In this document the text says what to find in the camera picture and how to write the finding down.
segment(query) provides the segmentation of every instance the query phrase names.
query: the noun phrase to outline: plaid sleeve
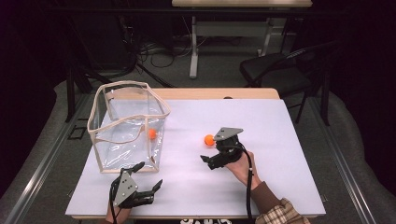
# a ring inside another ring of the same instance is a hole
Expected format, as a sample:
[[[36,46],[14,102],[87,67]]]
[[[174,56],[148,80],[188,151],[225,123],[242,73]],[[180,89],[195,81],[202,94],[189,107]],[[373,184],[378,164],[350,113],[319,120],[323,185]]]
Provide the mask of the plaid sleeve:
[[[301,216],[293,207],[291,202],[285,198],[280,205],[275,206],[267,214],[261,214],[256,218],[256,224],[309,224],[306,217]]]

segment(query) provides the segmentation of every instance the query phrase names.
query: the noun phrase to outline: transparent plastic container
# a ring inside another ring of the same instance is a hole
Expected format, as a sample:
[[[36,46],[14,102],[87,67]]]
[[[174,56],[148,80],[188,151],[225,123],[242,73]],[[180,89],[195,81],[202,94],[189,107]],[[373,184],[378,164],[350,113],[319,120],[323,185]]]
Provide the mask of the transparent plastic container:
[[[141,161],[139,172],[158,172],[163,125],[169,105],[147,83],[119,81],[102,85],[88,120],[101,173],[119,173]]]

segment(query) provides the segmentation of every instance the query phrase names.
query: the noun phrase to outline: desk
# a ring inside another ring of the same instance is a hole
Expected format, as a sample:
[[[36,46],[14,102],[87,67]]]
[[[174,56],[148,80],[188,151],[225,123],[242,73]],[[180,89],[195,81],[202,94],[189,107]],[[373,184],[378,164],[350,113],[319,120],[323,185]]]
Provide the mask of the desk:
[[[273,89],[154,89],[171,106],[165,122],[159,173],[138,173],[139,190],[162,188],[154,203],[133,209],[133,218],[247,217],[246,188],[224,169],[210,170],[200,155],[218,153],[203,139],[220,127],[243,128],[239,139],[255,153],[261,178],[279,198],[306,216],[325,214],[287,108]],[[232,100],[220,100],[231,96]],[[102,218],[115,174],[100,174],[93,149],[66,214]],[[253,216],[258,215],[252,204]]]
[[[174,7],[311,7],[311,0],[173,0]],[[217,35],[217,36],[264,36],[262,49],[259,49],[259,56],[265,55],[268,49],[271,33],[273,29],[273,20],[255,22],[228,22],[215,21],[198,22],[195,16],[192,16],[191,39],[192,54],[190,78],[197,78],[198,67],[198,48],[196,37],[198,35]]]

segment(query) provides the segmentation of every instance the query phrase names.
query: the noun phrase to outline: orange ball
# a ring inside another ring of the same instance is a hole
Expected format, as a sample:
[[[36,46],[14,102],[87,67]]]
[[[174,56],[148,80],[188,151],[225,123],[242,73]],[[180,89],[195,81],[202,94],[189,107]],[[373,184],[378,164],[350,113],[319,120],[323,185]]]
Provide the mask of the orange ball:
[[[213,140],[212,134],[207,134],[205,136],[205,144],[207,144],[208,146],[213,146],[215,144],[215,140]]]
[[[155,129],[148,129],[149,139],[155,139],[157,137],[157,131]]]

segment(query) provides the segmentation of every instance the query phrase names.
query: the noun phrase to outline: person's hand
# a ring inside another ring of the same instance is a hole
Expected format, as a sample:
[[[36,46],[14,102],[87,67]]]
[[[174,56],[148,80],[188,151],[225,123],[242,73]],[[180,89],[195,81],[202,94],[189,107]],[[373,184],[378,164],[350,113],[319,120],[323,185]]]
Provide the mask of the person's hand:
[[[254,155],[252,152],[248,151],[247,154],[251,159],[251,164],[253,168],[253,177],[251,180],[251,189],[255,189],[262,182],[259,178],[259,174],[257,173],[256,164],[254,162]],[[248,156],[245,153],[242,153],[242,157],[235,162],[228,163],[225,165],[236,178],[241,181],[245,186],[248,185]]]
[[[114,207],[114,213],[117,216],[117,223],[121,224],[126,221],[129,215],[131,215],[132,208],[122,208],[120,209],[118,206]],[[111,214],[110,204],[107,207],[106,221],[113,223],[114,218]]]

